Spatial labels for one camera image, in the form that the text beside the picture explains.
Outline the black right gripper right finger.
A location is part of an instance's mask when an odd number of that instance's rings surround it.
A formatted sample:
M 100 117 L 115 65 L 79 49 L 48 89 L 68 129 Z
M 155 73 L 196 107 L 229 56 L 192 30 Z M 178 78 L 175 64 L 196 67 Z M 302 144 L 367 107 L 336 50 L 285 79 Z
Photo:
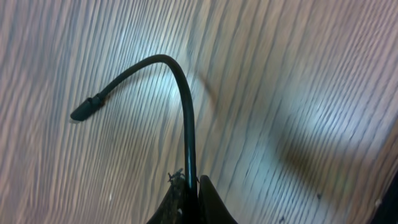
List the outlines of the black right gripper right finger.
M 237 224 L 207 175 L 200 176 L 200 217 L 206 224 Z

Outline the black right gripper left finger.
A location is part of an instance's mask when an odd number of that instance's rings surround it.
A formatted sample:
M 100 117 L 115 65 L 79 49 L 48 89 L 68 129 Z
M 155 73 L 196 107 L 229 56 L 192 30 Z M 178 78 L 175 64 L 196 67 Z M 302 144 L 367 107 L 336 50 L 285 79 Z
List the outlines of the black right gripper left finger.
M 180 169 L 169 173 L 170 187 L 158 209 L 147 224 L 181 224 L 183 222 L 183 204 L 185 200 L 185 175 Z

